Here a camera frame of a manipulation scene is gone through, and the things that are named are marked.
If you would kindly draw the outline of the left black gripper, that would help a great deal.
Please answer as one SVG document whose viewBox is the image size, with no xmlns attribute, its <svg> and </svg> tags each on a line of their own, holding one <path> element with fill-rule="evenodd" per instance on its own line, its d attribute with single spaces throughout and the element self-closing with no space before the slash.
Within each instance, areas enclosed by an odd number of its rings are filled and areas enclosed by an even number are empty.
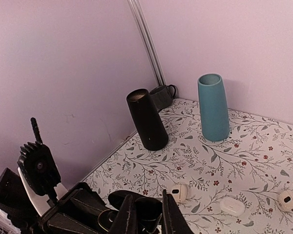
<svg viewBox="0 0 293 234">
<path fill-rule="evenodd" d="M 71 190 L 56 187 L 60 195 L 57 204 L 51 204 L 47 195 L 35 195 L 31 202 L 39 217 L 31 226 L 33 234 L 106 234 L 99 224 L 101 213 L 107 210 L 105 202 L 85 182 Z"/>
</svg>

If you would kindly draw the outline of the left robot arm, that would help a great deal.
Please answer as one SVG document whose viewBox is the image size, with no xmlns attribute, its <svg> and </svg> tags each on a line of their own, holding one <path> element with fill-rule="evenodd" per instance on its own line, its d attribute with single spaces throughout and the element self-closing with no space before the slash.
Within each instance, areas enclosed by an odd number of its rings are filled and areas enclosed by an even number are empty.
<svg viewBox="0 0 293 234">
<path fill-rule="evenodd" d="M 0 176 L 0 209 L 23 234 L 106 234 L 111 224 L 105 203 L 85 182 L 70 190 L 59 183 L 38 195 L 9 168 Z"/>
</svg>

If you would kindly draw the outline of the black earbud charging case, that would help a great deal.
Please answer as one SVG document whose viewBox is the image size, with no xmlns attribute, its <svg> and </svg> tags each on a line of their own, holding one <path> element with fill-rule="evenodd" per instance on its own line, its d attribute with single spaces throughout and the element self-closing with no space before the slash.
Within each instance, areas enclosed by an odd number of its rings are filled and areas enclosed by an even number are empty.
<svg viewBox="0 0 293 234">
<path fill-rule="evenodd" d="M 126 190 L 115 191 L 108 196 L 108 201 L 115 210 L 108 209 L 101 212 L 98 216 L 99 225 L 108 233 L 127 195 L 132 195 L 135 200 L 138 234 L 158 234 L 157 226 L 163 214 L 162 202 L 155 198 Z"/>
</svg>

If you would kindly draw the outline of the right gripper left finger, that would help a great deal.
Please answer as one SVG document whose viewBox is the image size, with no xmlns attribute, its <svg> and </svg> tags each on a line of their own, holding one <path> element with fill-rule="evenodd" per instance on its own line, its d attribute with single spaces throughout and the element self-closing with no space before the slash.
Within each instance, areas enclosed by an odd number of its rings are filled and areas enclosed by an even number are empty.
<svg viewBox="0 0 293 234">
<path fill-rule="evenodd" d="M 127 195 L 110 227 L 109 234 L 137 234 L 137 210 L 132 195 Z"/>
</svg>

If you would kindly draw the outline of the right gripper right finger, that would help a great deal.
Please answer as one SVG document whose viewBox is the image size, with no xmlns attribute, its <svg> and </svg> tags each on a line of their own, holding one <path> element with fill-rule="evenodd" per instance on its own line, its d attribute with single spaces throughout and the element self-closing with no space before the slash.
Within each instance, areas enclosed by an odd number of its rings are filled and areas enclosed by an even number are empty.
<svg viewBox="0 0 293 234">
<path fill-rule="evenodd" d="M 162 200 L 162 233 L 163 234 L 194 234 L 184 219 L 173 196 L 163 190 Z"/>
</svg>

